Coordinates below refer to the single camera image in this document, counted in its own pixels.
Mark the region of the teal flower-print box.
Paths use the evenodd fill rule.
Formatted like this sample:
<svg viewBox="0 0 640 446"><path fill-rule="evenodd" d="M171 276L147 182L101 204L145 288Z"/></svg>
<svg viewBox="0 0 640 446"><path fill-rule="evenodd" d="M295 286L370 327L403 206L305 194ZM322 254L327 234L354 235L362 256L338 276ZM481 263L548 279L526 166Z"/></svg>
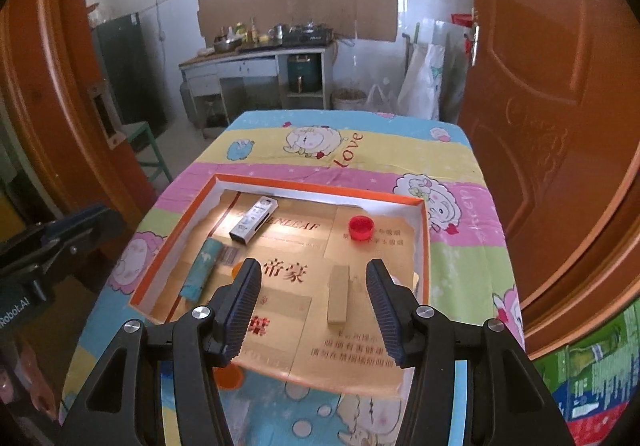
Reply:
<svg viewBox="0 0 640 446"><path fill-rule="evenodd" d="M224 244L216 239L207 237L196 255L186 280L183 281L179 296L186 301L196 304L217 263L218 255L224 249Z"/></svg>

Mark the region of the silver glitter box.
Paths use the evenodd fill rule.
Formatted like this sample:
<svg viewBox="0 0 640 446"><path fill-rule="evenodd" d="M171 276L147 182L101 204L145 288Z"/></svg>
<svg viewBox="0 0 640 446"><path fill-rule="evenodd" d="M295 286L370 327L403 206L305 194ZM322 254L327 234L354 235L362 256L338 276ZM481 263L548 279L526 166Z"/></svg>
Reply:
<svg viewBox="0 0 640 446"><path fill-rule="evenodd" d="M278 209L278 202L274 198L262 196L248 209L236 223L229 236L233 241L247 245L271 216Z"/></svg>

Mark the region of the red plastic cap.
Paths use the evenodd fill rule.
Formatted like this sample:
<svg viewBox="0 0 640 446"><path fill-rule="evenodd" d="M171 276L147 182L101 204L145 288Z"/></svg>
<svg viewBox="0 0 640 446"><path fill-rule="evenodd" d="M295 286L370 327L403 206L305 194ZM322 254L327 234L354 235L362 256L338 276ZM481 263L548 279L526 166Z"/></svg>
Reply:
<svg viewBox="0 0 640 446"><path fill-rule="evenodd" d="M374 229L374 221L366 215L355 215L348 221L349 237L355 241L369 241Z"/></svg>

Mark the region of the green printed carton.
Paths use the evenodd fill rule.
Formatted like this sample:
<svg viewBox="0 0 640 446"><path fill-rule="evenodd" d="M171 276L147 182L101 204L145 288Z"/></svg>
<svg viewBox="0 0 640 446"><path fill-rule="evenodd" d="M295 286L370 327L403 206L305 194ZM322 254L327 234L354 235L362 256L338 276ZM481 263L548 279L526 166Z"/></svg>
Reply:
<svg viewBox="0 0 640 446"><path fill-rule="evenodd" d="M534 366L577 445L597 445L639 388L639 302Z"/></svg>

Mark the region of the orange plastic cap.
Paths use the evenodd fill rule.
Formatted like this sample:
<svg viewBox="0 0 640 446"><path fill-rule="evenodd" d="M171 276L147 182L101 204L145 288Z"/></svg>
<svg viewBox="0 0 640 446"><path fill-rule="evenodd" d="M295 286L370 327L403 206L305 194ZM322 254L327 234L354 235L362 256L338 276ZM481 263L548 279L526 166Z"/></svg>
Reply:
<svg viewBox="0 0 640 446"><path fill-rule="evenodd" d="M219 390L235 391L239 390L244 383L244 370L235 364L226 367L215 367L213 376Z"/></svg>

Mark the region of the green stool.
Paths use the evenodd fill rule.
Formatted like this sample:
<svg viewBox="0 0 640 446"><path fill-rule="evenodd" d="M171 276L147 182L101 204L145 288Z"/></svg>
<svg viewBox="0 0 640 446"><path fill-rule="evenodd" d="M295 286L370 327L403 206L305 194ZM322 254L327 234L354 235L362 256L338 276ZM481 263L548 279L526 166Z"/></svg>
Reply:
<svg viewBox="0 0 640 446"><path fill-rule="evenodd" d="M153 183L162 175L168 183L171 183L174 177L160 151L160 147L157 144L149 122L137 121L125 123L125 125L122 126L122 131L124 131L126 135L127 142L137 154L145 153L146 151L150 152L148 157L137 157L138 165L142 169L151 171L146 178Z"/></svg>

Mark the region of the orange cap in tray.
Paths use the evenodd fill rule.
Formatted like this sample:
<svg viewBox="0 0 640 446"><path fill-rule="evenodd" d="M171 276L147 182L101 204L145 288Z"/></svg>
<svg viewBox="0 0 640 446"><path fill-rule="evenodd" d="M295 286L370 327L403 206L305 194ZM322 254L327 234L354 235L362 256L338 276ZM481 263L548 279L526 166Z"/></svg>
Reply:
<svg viewBox="0 0 640 446"><path fill-rule="evenodd" d="M243 266L243 262L238 262L235 264L235 266L232 267L231 276L233 278L238 276L238 274L240 273L240 270L242 269L242 266Z"/></svg>

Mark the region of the tan wooden block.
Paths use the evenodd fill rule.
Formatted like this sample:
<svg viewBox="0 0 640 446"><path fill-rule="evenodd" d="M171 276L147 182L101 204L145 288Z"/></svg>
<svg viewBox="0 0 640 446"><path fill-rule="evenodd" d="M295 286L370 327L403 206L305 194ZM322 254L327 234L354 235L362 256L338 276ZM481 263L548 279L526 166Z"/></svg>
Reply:
<svg viewBox="0 0 640 446"><path fill-rule="evenodd" d="M329 279L328 306L326 322L329 325L341 325L347 321L349 290L349 267L335 265Z"/></svg>

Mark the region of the orange-rimmed cardboard tray box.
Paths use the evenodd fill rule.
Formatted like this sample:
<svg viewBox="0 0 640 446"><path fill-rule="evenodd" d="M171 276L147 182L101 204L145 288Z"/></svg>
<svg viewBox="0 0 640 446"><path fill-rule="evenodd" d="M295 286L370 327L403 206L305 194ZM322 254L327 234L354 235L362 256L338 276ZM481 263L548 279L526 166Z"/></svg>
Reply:
<svg viewBox="0 0 640 446"><path fill-rule="evenodd" d="M255 237L242 245L229 232L262 197L279 206ZM369 241L349 237L348 221L366 215ZM216 174L189 203L131 296L149 321L173 322L186 313L183 281L207 237L224 252L203 289L204 298L229 284L236 263L254 259L262 290L236 362L283 381L334 393L396 398L405 375L385 352L366 287L369 261L387 270L419 299L427 295L428 216L414 197L280 180ZM335 265L349 267L347 321L326 322L329 279Z"/></svg>

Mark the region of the grey kitchen counter cabinet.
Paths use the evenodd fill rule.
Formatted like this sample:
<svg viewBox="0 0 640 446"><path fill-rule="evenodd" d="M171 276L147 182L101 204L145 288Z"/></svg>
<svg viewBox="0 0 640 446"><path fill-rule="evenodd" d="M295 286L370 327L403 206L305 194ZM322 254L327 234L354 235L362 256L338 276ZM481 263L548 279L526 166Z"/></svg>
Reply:
<svg viewBox="0 0 640 446"><path fill-rule="evenodd" d="M231 123L247 110L328 110L336 53L336 43L234 52L191 58L179 69L192 98L217 107ZM303 92L290 87L288 61L297 55L319 58L320 84L314 90Z"/></svg>

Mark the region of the white plastic bag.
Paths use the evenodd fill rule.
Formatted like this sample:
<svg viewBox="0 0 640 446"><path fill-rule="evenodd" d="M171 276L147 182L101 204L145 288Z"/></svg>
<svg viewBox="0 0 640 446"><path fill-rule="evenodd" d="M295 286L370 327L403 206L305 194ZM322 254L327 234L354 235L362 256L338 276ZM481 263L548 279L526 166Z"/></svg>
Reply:
<svg viewBox="0 0 640 446"><path fill-rule="evenodd" d="M426 120L439 118L445 48L416 44L398 96L397 113Z"/></svg>

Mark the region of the brown wooden door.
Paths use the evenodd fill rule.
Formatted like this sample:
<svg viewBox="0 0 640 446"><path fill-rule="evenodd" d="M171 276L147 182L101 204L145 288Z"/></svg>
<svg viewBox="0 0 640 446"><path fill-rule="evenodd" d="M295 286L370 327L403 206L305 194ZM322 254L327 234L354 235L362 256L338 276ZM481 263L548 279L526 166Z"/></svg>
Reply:
<svg viewBox="0 0 640 446"><path fill-rule="evenodd" d="M639 20L628 0L474 0L460 123L538 357L639 293Z"/></svg>

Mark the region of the dark green pot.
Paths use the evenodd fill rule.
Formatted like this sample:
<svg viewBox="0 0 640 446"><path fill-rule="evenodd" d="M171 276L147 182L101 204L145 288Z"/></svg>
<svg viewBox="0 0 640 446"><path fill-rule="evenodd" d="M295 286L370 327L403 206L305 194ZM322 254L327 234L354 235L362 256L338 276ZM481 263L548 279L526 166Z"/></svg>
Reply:
<svg viewBox="0 0 640 446"><path fill-rule="evenodd" d="M292 54L288 57L288 88L291 92L317 92L321 84L321 56L318 53Z"/></svg>

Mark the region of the black gas stove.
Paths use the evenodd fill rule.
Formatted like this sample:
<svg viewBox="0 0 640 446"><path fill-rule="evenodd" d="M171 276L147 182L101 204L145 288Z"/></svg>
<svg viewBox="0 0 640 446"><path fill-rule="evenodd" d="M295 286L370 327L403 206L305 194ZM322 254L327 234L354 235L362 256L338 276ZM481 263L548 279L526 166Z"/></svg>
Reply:
<svg viewBox="0 0 640 446"><path fill-rule="evenodd" d="M333 41L333 29L325 24L291 26L282 36L285 48L326 47Z"/></svg>

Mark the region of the brown cardboard wall panel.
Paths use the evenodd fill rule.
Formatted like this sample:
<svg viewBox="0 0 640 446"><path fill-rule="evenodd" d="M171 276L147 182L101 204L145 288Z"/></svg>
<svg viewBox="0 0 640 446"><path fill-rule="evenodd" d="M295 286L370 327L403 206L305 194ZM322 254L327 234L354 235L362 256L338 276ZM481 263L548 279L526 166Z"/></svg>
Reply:
<svg viewBox="0 0 640 446"><path fill-rule="evenodd" d="M209 46L221 29L236 24L264 34L277 24L309 22L350 39L393 42L398 0L198 0L198 27Z"/></svg>

